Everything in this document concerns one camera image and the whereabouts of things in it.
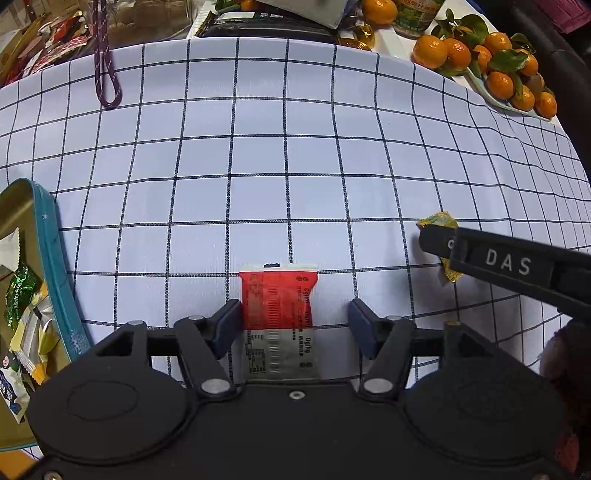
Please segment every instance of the yellow candy wrapper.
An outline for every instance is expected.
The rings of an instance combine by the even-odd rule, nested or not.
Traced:
[[[423,220],[417,222],[417,226],[419,228],[423,228],[425,225],[439,225],[439,226],[446,226],[451,228],[457,228],[457,222],[454,217],[452,217],[449,212],[437,212],[435,215],[431,215],[430,217],[424,218]],[[461,273],[456,272],[449,268],[449,259],[439,257],[441,263],[443,264],[443,270],[445,276],[449,281],[455,282],[458,278],[462,276]]]
[[[43,284],[22,314],[10,343],[20,364],[39,385],[47,377],[48,356],[59,340],[53,308]]]

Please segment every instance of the wrapped candy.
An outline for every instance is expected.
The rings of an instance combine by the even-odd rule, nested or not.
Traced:
[[[27,264],[21,264],[14,272],[6,292],[4,310],[4,319],[13,331],[16,331],[22,313],[31,303],[31,298],[40,285],[41,279]]]
[[[18,361],[37,384],[47,378],[48,356],[59,340],[51,300],[43,284],[22,314],[10,343]]]
[[[8,352],[0,365],[0,393],[15,420],[20,423],[29,405],[29,393],[22,380],[21,367],[13,352]]]
[[[18,268],[19,259],[18,228],[0,240],[0,280]]]
[[[439,226],[446,226],[450,228],[457,228],[457,222],[454,217],[452,217],[449,212],[437,212],[435,215],[431,215],[430,217],[424,218],[423,220],[417,223],[419,228],[423,228],[425,225],[439,225]],[[445,276],[451,282],[455,282],[462,276],[461,273],[456,272],[449,268],[449,259],[439,257],[441,263],[443,264],[443,269]]]

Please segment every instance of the purple rope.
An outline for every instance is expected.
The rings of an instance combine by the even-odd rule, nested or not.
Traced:
[[[113,67],[113,61],[111,59],[111,50],[109,49],[109,39],[107,37],[107,2],[106,0],[93,0],[92,1],[92,31],[95,40],[95,88],[96,96],[99,99],[100,104],[105,107],[106,110],[112,110],[116,108],[123,98],[121,91],[121,85],[115,74],[115,68]],[[102,51],[102,62],[100,59],[100,52]],[[100,71],[100,65],[102,63],[103,70],[109,74],[113,89],[115,91],[115,98],[112,102],[107,102],[105,99],[105,93],[103,91],[102,74]]]

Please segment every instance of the checkered tablecloth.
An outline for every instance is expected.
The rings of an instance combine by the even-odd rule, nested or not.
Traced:
[[[241,297],[241,265],[289,261],[319,269],[324,378],[368,367],[346,326],[356,297],[420,327],[459,319],[536,369],[567,319],[467,276],[447,282],[415,224],[444,209],[462,226],[588,252],[591,190],[562,130],[343,47],[220,38],[113,57],[113,111],[96,99],[92,57],[0,90],[0,190],[29,177],[55,196],[95,341],[130,320],[210,315]],[[239,360],[224,359],[234,379]],[[176,359],[154,365],[181,379]],[[409,384],[436,368],[417,359]]]

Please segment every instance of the green candy wrapper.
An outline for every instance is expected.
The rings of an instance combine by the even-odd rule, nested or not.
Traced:
[[[4,319],[13,332],[16,332],[18,321],[40,286],[41,279],[27,264],[21,264],[14,272],[6,292],[6,310],[4,311]]]

